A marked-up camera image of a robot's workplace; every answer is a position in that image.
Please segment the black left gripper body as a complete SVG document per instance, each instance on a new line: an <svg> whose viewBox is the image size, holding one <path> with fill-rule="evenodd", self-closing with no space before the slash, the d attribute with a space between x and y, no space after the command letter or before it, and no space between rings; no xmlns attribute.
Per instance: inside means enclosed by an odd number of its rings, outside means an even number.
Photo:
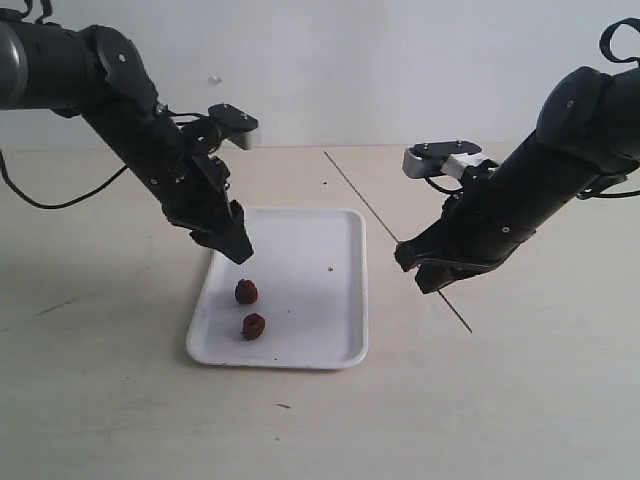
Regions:
<svg viewBox="0 0 640 480"><path fill-rule="evenodd" d="M211 120L196 119L180 126L180 157L170 166L178 193L163 208L172 225L214 233L230 223L225 187L229 170L213 155L221 140L221 130Z"/></svg>

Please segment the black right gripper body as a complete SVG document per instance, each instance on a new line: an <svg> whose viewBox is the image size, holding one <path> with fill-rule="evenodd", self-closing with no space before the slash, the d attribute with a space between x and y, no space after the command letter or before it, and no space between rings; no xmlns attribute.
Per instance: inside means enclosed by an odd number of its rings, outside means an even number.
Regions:
<svg viewBox="0 0 640 480"><path fill-rule="evenodd" d="M502 164L475 177L465 173L460 184L424 240L447 257L496 269L536 233L538 167Z"/></svg>

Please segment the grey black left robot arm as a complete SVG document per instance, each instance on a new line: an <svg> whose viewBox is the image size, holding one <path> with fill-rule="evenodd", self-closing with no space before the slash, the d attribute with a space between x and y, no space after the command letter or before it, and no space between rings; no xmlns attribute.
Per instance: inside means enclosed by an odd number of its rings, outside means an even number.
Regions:
<svg viewBox="0 0 640 480"><path fill-rule="evenodd" d="M1 11L1 107L81 117L159 202L167 220L236 264L253 254L241 204L228 196L224 141L248 150L256 118L230 104L177 113L159 100L134 43L118 30L79 31L42 14Z"/></svg>

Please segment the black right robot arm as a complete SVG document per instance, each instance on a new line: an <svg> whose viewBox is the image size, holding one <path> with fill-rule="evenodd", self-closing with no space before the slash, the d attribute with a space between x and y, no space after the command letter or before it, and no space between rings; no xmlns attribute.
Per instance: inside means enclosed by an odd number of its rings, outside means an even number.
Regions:
<svg viewBox="0 0 640 480"><path fill-rule="evenodd" d="M639 168L639 59L609 75L582 66L547 97L535 129L502 162L469 141L417 143L402 170L446 195L437 221L394 257L424 294L499 268L574 198L609 197Z"/></svg>

